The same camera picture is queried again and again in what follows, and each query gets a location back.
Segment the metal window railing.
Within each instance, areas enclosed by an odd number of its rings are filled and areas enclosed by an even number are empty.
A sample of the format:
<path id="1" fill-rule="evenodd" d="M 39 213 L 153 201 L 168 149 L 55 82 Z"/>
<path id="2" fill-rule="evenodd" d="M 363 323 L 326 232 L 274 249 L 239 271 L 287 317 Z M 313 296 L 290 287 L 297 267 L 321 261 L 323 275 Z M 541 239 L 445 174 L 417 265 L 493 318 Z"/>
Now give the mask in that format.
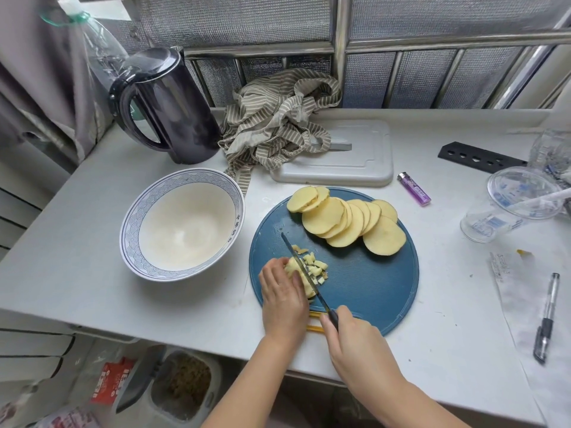
<path id="1" fill-rule="evenodd" d="M 571 0 L 100 0 L 129 54 L 182 47 L 214 107 L 293 68 L 336 77 L 345 108 L 488 109 L 543 48 Z"/>

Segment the white bin with clear lid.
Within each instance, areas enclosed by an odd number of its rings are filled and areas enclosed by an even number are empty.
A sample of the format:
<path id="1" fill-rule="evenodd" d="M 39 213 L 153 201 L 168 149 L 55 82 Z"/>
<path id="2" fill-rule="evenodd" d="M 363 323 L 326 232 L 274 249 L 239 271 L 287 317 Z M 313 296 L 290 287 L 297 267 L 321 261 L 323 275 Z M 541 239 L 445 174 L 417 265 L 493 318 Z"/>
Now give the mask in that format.
<path id="1" fill-rule="evenodd" d="M 122 381 L 111 411 L 134 407 L 135 428 L 199 428 L 218 402 L 223 380 L 215 356 L 152 345 Z"/>

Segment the person's right hand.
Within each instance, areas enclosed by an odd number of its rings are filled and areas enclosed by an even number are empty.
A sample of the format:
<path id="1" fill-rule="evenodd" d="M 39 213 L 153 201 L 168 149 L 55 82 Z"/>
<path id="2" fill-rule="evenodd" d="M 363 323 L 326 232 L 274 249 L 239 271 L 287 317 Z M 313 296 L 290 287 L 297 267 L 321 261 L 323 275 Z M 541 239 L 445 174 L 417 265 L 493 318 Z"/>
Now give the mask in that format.
<path id="1" fill-rule="evenodd" d="M 336 313 L 339 330 L 336 330 L 336 343 L 328 344 L 328 348 L 332 364 L 347 388 L 349 382 L 366 374 L 403 376 L 378 328 L 354 317 L 346 306 L 340 306 Z"/>

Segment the black-handled kitchen knife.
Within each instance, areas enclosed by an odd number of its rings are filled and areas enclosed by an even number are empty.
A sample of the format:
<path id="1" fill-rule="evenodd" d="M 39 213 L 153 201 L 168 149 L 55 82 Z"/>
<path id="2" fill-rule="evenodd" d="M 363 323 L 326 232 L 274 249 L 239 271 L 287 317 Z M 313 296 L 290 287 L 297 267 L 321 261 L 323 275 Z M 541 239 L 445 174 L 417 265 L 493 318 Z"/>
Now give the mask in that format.
<path id="1" fill-rule="evenodd" d="M 334 310 L 332 310 L 329 307 L 329 305 L 326 303 L 324 297 L 321 295 L 321 293 L 319 291 L 318 284 L 316 284 L 316 280 L 314 279 L 315 277 L 310 273 L 308 267 L 306 266 L 306 264 L 304 263 L 302 258 L 299 256 L 299 254 L 297 254 L 297 251 L 290 244 L 286 235 L 283 232 L 281 232 L 280 235 L 282 237 L 282 240 L 284 241 L 284 244 L 286 245 L 286 247 L 288 247 L 289 251 L 292 253 L 294 259 L 296 260 L 296 263 L 299 266 L 301 273 L 303 273 L 303 275 L 305 276 L 306 280 L 310 284 L 310 287 L 315 292 L 316 297 L 319 299 L 320 303 L 322 304 L 323 308 L 325 309 L 325 312 L 329 316 L 330 321 L 334 325 L 335 329 L 338 331 L 339 330 L 338 314 Z"/>

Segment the person's left hand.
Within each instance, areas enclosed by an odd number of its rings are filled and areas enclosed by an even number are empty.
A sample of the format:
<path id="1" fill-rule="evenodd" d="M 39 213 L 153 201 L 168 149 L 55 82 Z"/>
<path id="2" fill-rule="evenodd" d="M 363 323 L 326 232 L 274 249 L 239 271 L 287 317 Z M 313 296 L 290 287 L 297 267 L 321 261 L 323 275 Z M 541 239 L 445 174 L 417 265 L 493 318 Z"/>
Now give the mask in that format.
<path id="1" fill-rule="evenodd" d="M 265 336 L 274 344 L 296 352 L 302 344 L 309 319 L 304 290 L 262 290 Z"/>

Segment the black perforated strip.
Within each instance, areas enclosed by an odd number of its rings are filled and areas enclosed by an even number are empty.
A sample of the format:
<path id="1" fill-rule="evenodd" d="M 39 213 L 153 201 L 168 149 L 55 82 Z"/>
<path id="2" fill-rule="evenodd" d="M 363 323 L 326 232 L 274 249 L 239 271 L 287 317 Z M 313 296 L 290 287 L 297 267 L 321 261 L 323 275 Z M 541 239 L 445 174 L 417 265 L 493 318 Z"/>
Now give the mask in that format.
<path id="1" fill-rule="evenodd" d="M 457 141 L 444 145 L 439 151 L 438 158 L 489 174 L 507 168 L 527 165 L 527 161 L 522 159 Z"/>

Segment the black electric kettle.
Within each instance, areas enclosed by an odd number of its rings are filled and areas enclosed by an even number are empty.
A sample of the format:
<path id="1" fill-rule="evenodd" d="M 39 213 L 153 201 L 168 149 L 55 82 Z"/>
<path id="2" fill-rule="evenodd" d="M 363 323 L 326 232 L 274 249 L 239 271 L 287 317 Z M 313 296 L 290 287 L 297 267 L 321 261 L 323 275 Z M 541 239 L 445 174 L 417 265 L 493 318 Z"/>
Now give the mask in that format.
<path id="1" fill-rule="evenodd" d="M 200 164 L 219 150 L 219 125 L 183 51 L 148 48 L 128 57 L 110 87 L 108 103 L 126 134 L 168 153 L 176 164 Z"/>

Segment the black and clear pen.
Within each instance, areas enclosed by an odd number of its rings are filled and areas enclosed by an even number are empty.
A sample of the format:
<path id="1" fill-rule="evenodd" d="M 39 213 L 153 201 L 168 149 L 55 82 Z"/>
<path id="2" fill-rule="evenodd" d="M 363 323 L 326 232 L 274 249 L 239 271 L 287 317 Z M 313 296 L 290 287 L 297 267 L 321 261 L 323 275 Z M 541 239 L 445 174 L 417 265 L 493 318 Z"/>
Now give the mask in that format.
<path id="1" fill-rule="evenodd" d="M 548 296 L 545 303 L 544 315 L 537 328 L 537 333 L 533 346 L 533 357 L 540 364 L 545 365 L 548 347 L 552 337 L 553 324 L 554 324 L 554 313 L 556 309 L 557 296 L 560 287 L 560 273 L 552 273 Z"/>

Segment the clear plastic water bottle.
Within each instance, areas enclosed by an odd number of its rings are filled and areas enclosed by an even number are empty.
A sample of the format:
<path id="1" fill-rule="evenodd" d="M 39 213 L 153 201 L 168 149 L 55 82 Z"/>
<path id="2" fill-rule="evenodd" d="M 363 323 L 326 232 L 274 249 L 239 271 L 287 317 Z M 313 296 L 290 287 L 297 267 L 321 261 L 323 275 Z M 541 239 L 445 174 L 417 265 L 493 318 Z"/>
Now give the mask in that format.
<path id="1" fill-rule="evenodd" d="M 571 188 L 571 130 L 545 129 L 532 145 L 527 166 Z"/>

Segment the grey curtain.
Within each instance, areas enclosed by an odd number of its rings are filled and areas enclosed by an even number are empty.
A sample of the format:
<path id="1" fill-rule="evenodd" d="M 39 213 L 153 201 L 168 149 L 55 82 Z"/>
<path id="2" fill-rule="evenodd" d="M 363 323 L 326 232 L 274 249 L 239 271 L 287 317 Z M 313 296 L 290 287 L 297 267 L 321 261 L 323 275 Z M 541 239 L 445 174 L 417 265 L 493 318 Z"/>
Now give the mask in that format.
<path id="1" fill-rule="evenodd" d="M 82 29 L 57 0 L 0 0 L 0 150 L 29 143 L 72 173 L 111 124 Z"/>

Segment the peeled potato chunk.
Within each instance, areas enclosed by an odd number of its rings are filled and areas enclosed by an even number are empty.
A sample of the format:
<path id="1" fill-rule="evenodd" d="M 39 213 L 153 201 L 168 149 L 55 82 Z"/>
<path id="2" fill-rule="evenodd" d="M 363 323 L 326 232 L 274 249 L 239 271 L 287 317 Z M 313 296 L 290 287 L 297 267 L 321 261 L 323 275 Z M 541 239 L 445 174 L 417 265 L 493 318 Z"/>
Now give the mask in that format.
<path id="1" fill-rule="evenodd" d="M 294 257 L 291 257 L 289 259 L 288 263 L 284 266 L 284 270 L 285 270 L 286 274 L 288 275 L 288 277 L 291 279 L 292 279 L 295 272 L 297 272 L 299 274 L 300 279 L 303 283 L 305 296 L 309 300 L 316 296 L 316 292 L 311 287 L 310 282 L 307 279 L 307 276 L 304 274 L 304 272 L 302 271 L 302 269 L 300 268 L 298 262 L 296 261 L 296 259 Z"/>

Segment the striped beige apron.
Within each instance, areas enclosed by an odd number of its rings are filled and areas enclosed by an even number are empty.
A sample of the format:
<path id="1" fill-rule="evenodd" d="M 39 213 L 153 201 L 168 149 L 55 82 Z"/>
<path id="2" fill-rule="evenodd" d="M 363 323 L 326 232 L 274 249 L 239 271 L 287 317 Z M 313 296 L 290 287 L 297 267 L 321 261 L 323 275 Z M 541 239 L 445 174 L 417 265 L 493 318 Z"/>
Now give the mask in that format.
<path id="1" fill-rule="evenodd" d="M 280 169 L 301 153 L 325 153 L 331 134 L 310 115 L 338 106 L 341 85 L 333 76 L 294 68 L 256 78 L 233 92 L 225 109 L 218 146 L 227 161 L 225 173 L 246 195 L 255 166 Z"/>

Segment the white rectangular cutting board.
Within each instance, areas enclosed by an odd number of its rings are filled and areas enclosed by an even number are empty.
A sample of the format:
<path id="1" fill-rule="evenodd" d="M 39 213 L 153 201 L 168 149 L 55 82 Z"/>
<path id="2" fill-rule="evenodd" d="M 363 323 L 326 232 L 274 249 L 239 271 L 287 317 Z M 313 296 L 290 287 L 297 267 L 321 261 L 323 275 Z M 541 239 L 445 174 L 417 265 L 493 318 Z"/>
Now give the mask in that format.
<path id="1" fill-rule="evenodd" d="M 332 138 L 325 153 L 303 152 L 271 171 L 282 183 L 379 188 L 393 180 L 390 129 L 381 120 L 322 120 Z"/>

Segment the purple lighter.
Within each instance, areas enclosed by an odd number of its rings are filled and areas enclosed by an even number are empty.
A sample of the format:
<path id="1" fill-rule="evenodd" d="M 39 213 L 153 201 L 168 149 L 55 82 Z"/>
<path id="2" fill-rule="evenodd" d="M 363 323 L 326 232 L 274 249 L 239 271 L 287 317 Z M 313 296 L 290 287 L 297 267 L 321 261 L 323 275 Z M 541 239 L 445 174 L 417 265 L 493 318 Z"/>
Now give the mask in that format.
<path id="1" fill-rule="evenodd" d="M 406 172 L 401 172 L 397 175 L 397 181 L 407 190 L 407 192 L 415 199 L 415 201 L 422 207 L 431 203 L 431 198 L 424 190 L 408 175 Z"/>

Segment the white paper sheet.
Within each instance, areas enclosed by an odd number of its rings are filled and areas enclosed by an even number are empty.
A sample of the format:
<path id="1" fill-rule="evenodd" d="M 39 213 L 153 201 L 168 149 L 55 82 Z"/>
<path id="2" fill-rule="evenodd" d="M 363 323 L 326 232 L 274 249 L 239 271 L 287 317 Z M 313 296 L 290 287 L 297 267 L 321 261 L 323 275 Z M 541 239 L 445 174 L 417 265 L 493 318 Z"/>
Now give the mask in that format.
<path id="1" fill-rule="evenodd" d="M 532 254 L 490 253 L 490 266 L 518 358 L 547 428 L 571 428 L 571 283 Z M 560 273 L 545 365 L 533 357 L 552 273 Z"/>

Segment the white bowl with blue pattern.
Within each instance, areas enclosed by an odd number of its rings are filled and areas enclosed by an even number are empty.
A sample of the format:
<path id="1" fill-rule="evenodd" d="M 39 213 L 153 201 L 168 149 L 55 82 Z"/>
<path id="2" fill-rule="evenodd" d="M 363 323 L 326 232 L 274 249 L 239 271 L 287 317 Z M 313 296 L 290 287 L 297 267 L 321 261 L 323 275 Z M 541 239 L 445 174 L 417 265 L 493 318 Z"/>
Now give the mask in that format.
<path id="1" fill-rule="evenodd" d="M 145 280 L 185 280 L 214 265 L 232 247 L 245 211 L 244 194 L 224 172 L 173 172 L 148 186 L 126 212 L 120 255 Z"/>

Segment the clear plastic cup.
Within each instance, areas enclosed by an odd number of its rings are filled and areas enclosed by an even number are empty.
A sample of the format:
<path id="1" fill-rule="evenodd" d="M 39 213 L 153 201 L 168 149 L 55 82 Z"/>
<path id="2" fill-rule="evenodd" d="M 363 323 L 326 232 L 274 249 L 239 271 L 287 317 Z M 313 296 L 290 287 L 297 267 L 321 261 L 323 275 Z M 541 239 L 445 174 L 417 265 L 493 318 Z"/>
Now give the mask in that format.
<path id="1" fill-rule="evenodd" d="M 561 188 L 537 169 L 514 166 L 492 174 L 484 190 L 460 221 L 468 239 L 489 243 L 527 224 L 557 215 L 563 199 L 554 194 Z"/>

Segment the red and white packet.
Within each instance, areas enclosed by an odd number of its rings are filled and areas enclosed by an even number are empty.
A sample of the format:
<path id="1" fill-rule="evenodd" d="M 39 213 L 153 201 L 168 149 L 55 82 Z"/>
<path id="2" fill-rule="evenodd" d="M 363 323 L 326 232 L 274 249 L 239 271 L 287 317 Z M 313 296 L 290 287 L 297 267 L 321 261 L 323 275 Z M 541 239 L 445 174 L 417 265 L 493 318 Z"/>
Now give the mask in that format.
<path id="1" fill-rule="evenodd" d="M 122 357 L 119 362 L 105 362 L 90 403 L 112 405 L 131 373 L 135 360 Z"/>

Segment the row of potato slices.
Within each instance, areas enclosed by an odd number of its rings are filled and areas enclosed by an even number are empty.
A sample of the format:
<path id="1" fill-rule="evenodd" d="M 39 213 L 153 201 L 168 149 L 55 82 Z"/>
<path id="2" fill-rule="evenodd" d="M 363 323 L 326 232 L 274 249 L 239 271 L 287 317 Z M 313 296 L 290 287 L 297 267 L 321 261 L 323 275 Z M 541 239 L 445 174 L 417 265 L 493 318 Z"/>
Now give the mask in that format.
<path id="1" fill-rule="evenodd" d="M 371 253 L 392 256 L 407 241 L 396 209 L 384 200 L 344 200 L 327 187 L 304 186 L 289 198 L 286 207 L 301 215 L 307 232 L 334 248 L 345 248 L 362 238 Z"/>

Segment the pile of diced potato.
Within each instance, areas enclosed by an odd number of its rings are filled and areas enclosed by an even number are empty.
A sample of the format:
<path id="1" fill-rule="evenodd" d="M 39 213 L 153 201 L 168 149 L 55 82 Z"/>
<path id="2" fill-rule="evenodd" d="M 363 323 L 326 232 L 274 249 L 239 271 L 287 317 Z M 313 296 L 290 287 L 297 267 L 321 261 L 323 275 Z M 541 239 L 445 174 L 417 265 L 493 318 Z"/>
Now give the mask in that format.
<path id="1" fill-rule="evenodd" d="M 314 278 L 317 284 L 322 285 L 328 279 L 328 264 L 316 258 L 316 254 L 306 248 L 301 248 L 298 245 L 292 245 L 292 249 L 301 262 L 309 271 L 310 275 Z"/>

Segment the person's right forearm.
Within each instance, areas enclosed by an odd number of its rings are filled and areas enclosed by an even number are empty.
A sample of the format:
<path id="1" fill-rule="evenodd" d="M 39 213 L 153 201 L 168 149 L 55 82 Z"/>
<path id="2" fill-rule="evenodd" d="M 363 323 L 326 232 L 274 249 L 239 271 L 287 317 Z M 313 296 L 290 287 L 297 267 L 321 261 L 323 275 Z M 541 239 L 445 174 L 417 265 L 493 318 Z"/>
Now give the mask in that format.
<path id="1" fill-rule="evenodd" d="M 366 374 L 347 385 L 385 428 L 470 428 L 402 375 Z"/>

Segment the round blue cutting board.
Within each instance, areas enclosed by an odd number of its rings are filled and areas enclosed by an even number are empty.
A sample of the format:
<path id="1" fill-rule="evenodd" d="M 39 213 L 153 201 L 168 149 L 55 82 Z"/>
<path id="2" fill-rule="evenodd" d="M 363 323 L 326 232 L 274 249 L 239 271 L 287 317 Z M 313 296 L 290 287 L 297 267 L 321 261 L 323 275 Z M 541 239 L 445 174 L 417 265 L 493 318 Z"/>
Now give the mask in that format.
<path id="1" fill-rule="evenodd" d="M 416 297 L 419 281 L 418 255 L 410 234 L 404 246 L 392 256 L 377 256 L 367 250 L 361 239 L 352 245 L 334 248 L 324 239 L 305 231 L 299 215 L 289 213 L 282 200 L 262 219 L 254 232 L 249 253 L 249 274 L 253 292 L 263 303 L 259 272 L 272 258 L 290 257 L 281 233 L 289 242 L 307 248 L 318 260 L 328 264 L 328 278 L 319 286 L 330 308 L 347 306 L 353 316 L 388 334 L 407 315 Z"/>

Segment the person's left forearm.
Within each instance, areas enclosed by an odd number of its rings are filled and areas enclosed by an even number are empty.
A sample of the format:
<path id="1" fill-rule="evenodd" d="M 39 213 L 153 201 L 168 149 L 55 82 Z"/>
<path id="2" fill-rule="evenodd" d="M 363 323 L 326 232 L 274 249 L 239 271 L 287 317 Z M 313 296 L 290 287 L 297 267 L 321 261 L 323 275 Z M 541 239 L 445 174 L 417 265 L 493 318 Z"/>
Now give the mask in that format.
<path id="1" fill-rule="evenodd" d="M 299 346 L 292 337 L 263 337 L 201 428 L 264 428 Z"/>

